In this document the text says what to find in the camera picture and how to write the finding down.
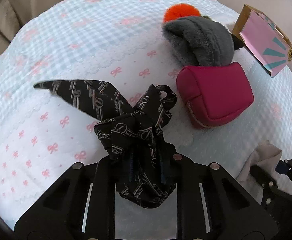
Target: white fabric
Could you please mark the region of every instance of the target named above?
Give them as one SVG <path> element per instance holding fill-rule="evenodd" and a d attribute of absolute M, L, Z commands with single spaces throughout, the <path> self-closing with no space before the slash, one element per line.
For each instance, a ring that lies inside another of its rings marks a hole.
<path fill-rule="evenodd" d="M 161 23 L 165 10 L 179 2 L 227 26 L 238 17 L 216 0 L 66 0 L 26 24 L 1 55 L 0 215 L 11 228 L 74 162 L 94 163 L 107 154 L 92 129 L 96 120 L 33 84 L 105 80 L 132 105 L 150 84 L 177 92 L 182 66 Z M 292 158 L 292 73 L 286 67 L 270 78 L 244 48 L 234 61 L 247 75 L 254 103 L 227 125 L 195 130 L 178 98 L 163 133 L 178 152 L 197 163 L 218 162 L 236 177 L 263 139 Z M 175 238 L 175 192 L 153 210 L 116 195 L 115 210 L 116 238 Z"/>
<path fill-rule="evenodd" d="M 262 187 L 256 183 L 256 180 L 250 175 L 251 166 L 258 165 L 273 178 L 277 178 L 274 174 L 275 168 L 282 156 L 282 150 L 272 145 L 268 140 L 261 142 L 251 153 L 243 169 L 237 177 L 238 183 L 250 193 L 258 203 L 262 202 Z"/>

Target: metal screw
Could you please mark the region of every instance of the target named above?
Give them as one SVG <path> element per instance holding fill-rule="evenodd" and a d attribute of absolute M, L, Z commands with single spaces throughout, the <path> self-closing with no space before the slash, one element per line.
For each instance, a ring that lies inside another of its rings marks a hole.
<path fill-rule="evenodd" d="M 213 169 L 213 170 L 218 170 L 219 167 L 220 167 L 220 166 L 219 166 L 218 163 L 212 163 L 212 164 L 210 165 L 210 168 Z"/>
<path fill-rule="evenodd" d="M 175 161 L 180 161 L 183 158 L 183 156 L 181 156 L 180 154 L 176 153 L 173 155 L 173 159 Z"/>
<path fill-rule="evenodd" d="M 83 166 L 82 163 L 74 163 L 72 167 L 73 167 L 74 170 L 78 170 L 78 169 L 80 169 L 82 166 Z"/>

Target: black scarf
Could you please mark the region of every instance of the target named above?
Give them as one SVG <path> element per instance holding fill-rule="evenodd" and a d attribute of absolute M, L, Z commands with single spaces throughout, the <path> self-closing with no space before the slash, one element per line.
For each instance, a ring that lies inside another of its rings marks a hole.
<path fill-rule="evenodd" d="M 134 108 L 105 81 L 54 80 L 34 87 L 51 90 L 101 121 L 94 130 L 110 158 L 128 163 L 127 183 L 116 184 L 122 197 L 139 206 L 155 208 L 175 189 L 176 185 L 161 183 L 162 128 L 170 121 L 169 110 L 177 102 L 168 86 L 151 85 Z"/>

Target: magenta zipper pouch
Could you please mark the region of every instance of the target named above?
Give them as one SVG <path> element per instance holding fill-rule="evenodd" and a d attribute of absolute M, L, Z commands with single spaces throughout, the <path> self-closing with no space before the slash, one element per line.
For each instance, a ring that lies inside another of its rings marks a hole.
<path fill-rule="evenodd" d="M 222 67 L 185 66 L 176 85 L 195 128 L 231 122 L 254 102 L 252 88 L 238 62 Z"/>

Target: gold zipper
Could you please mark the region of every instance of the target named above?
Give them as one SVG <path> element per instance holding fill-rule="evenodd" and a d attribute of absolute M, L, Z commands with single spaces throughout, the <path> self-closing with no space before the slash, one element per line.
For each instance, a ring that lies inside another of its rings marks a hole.
<path fill-rule="evenodd" d="M 194 115 L 194 112 L 193 112 L 193 110 L 191 109 L 191 107 L 190 107 L 190 103 L 189 102 L 187 102 L 187 106 L 188 106 L 188 109 L 189 109 L 189 112 L 190 112 L 190 114 L 191 114 L 191 116 L 194 118 L 194 120 L 198 123 L 198 124 L 200 124 L 202 127 L 204 127 L 204 128 L 214 128 L 215 126 L 208 126 L 208 125 L 206 125 L 206 124 L 203 124 L 203 123 L 201 123 L 197 118 L 196 118 L 196 116 Z"/>

